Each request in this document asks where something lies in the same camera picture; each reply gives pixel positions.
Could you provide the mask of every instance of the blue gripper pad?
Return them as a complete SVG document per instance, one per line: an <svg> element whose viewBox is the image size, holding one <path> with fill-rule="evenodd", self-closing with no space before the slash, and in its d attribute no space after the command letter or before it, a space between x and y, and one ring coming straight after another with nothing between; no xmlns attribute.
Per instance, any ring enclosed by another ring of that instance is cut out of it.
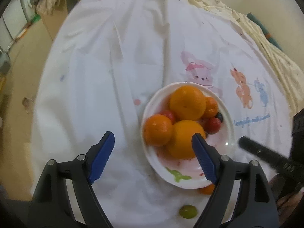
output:
<svg viewBox="0 0 304 228"><path fill-rule="evenodd" d="M199 133L192 136L192 149L194 150L197 160L199 161L206 178L215 184L217 182L216 166L207 152L208 149L206 149L206 147L208 146L207 142Z"/></svg>
<svg viewBox="0 0 304 228"><path fill-rule="evenodd" d="M90 184L93 184L95 180L101 177L103 169L114 148L114 143L114 134L108 131L104 134L100 142L97 145L92 146L87 152L86 156L88 156L88 158L90 156L92 157L92 155L96 155L94 158L92 157L91 160L88 160L88 163L91 166L90 174L88 176Z"/></svg>

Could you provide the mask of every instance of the red cherry tomato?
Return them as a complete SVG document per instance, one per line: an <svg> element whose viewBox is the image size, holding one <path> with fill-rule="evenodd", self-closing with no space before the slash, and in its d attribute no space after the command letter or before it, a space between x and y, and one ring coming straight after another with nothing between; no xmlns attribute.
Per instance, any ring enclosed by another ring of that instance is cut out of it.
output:
<svg viewBox="0 0 304 228"><path fill-rule="evenodd" d="M175 115L172 111L164 110L164 111L161 111L159 114L168 117L171 120L172 124L175 123Z"/></svg>
<svg viewBox="0 0 304 228"><path fill-rule="evenodd" d="M212 118L208 119L204 128L208 134L211 134L211 135L215 134L221 128L221 120L219 120L216 117L212 117Z"/></svg>

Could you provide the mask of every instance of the screw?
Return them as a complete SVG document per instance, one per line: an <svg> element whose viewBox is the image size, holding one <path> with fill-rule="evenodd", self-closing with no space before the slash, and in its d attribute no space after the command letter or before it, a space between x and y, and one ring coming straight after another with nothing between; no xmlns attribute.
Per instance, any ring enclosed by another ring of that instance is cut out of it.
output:
<svg viewBox="0 0 304 228"><path fill-rule="evenodd" d="M50 159L47 163L48 163L48 165L53 165L55 163L55 160Z"/></svg>
<svg viewBox="0 0 304 228"><path fill-rule="evenodd" d="M252 165L254 165L254 166L258 166L259 165L259 162L257 161L257 160L252 160L251 161L251 163L252 163Z"/></svg>
<svg viewBox="0 0 304 228"><path fill-rule="evenodd" d="M82 160L84 160L85 158L86 158L86 156L85 156L84 154L80 154L80 155L77 156L77 159L78 159L79 161L82 161Z"/></svg>
<svg viewBox="0 0 304 228"><path fill-rule="evenodd" d="M228 161L229 160L229 157L227 156L227 155L222 155L221 156L221 160L223 160L223 161Z"/></svg>

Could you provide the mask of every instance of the orange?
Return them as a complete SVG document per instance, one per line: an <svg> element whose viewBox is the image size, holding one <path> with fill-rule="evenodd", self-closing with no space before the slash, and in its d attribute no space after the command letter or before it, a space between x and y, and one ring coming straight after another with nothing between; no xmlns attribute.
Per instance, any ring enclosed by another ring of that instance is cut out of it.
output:
<svg viewBox="0 0 304 228"><path fill-rule="evenodd" d="M172 133L171 120L160 114L149 117L143 127L143 137L152 146L164 146L171 139Z"/></svg>
<svg viewBox="0 0 304 228"><path fill-rule="evenodd" d="M199 192L204 194L204 195L211 195L213 190L215 188L215 185L214 184L210 184L208 185L207 187L204 187L204 188L200 188L199 189Z"/></svg>
<svg viewBox="0 0 304 228"><path fill-rule="evenodd" d="M195 153L192 149L192 136L200 133L204 139L206 134L201 125L191 120L182 120L173 124L173 135L166 145L167 151L176 159L192 159Z"/></svg>
<svg viewBox="0 0 304 228"><path fill-rule="evenodd" d="M216 100L213 97L206 97L206 110L202 116L202 118L212 118L216 116L219 108Z"/></svg>
<svg viewBox="0 0 304 228"><path fill-rule="evenodd" d="M179 120L196 121L206 109L206 98L196 87L182 86L170 97L169 108Z"/></svg>

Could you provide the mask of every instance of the tile floor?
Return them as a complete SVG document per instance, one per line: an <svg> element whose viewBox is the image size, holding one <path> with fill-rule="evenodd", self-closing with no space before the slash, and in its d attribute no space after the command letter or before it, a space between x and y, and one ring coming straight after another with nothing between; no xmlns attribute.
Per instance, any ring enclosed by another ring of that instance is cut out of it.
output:
<svg viewBox="0 0 304 228"><path fill-rule="evenodd" d="M11 199L30 200L31 170L28 162L32 124L32 105L28 113L24 97L34 98L47 55L53 41L42 20L33 24L11 49L12 62L0 116L0 183Z"/></svg>

